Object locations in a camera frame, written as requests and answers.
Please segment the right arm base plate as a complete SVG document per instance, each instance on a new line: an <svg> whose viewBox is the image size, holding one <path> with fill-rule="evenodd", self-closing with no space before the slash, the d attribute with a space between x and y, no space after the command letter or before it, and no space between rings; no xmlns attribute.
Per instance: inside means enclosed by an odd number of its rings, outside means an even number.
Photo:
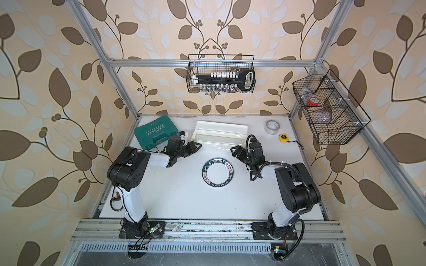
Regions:
<svg viewBox="0 0 426 266"><path fill-rule="evenodd" d="M268 222L250 224L254 240L295 241L298 239L295 226L276 227Z"/></svg>

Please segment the white plastic wrap dispenser box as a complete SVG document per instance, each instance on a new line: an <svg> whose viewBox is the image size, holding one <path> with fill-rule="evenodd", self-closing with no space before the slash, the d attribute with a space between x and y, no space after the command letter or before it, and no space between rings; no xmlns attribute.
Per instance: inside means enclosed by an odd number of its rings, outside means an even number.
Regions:
<svg viewBox="0 0 426 266"><path fill-rule="evenodd" d="M244 146L247 136L247 125L198 121L191 139L203 146L229 150Z"/></svg>

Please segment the white plate dark green rim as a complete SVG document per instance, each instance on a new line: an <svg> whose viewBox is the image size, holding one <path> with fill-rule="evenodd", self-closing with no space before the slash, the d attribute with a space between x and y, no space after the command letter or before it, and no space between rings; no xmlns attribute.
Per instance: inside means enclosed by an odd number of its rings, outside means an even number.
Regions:
<svg viewBox="0 0 426 266"><path fill-rule="evenodd" d="M201 176L204 182L211 187L224 187L233 180L234 168L224 158L212 158L204 164Z"/></svg>

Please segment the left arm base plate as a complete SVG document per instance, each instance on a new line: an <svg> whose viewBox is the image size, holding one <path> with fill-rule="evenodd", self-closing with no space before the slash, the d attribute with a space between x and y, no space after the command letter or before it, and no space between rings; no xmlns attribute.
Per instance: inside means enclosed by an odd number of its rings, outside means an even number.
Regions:
<svg viewBox="0 0 426 266"><path fill-rule="evenodd" d="M120 239L137 239L143 237L150 237L153 235L154 238L162 238L165 233L166 222L164 221L148 221L143 220L139 223L128 221L127 219L122 220L122 228L119 233Z"/></svg>

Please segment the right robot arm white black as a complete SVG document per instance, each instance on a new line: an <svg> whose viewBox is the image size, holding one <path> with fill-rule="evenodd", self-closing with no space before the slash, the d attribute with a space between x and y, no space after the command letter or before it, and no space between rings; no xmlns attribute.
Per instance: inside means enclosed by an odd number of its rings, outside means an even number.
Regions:
<svg viewBox="0 0 426 266"><path fill-rule="evenodd" d="M269 230L294 225L303 214L320 203L319 189L306 166L301 162L267 161L255 135L247 137L244 147L237 145L230 151L233 157L246 165L250 181L266 178L277 182L282 204L269 214Z"/></svg>

